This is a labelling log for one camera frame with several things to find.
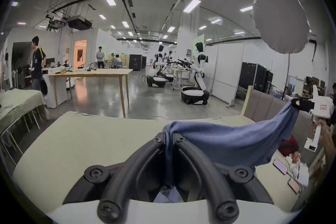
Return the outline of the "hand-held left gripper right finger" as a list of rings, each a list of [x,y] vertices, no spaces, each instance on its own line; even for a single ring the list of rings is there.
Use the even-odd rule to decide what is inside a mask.
[[[250,167],[214,163],[180,134],[173,134],[173,157],[182,157],[191,168],[196,176],[195,198],[205,197],[211,215],[219,222],[237,220],[240,210],[236,194],[244,201],[274,204]]]

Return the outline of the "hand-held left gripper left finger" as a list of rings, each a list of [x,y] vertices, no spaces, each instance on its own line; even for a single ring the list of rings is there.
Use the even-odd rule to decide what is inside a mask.
[[[160,132],[123,163],[86,168],[62,204],[98,200],[98,218],[102,222],[119,222],[130,199],[153,202],[165,185],[164,140],[165,135]]]

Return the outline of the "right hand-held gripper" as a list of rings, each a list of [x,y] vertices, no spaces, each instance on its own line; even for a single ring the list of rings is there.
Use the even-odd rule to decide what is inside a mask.
[[[328,120],[334,111],[332,98],[327,96],[319,96],[317,85],[313,85],[313,97],[311,99],[306,99],[303,97],[292,98],[291,104],[301,111],[310,113],[312,115],[313,122],[316,122],[319,119]],[[307,138],[304,148],[315,152],[318,147],[320,135],[321,125],[317,125],[314,132],[314,138]]]

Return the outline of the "person's right hand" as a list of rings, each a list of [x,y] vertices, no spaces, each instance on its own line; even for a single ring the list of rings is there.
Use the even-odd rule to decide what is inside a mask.
[[[329,127],[327,126],[326,120],[323,118],[318,118],[315,122],[314,132],[316,132],[316,128],[321,127],[319,144],[322,146],[327,146],[328,144],[333,144],[332,137],[330,135]]]

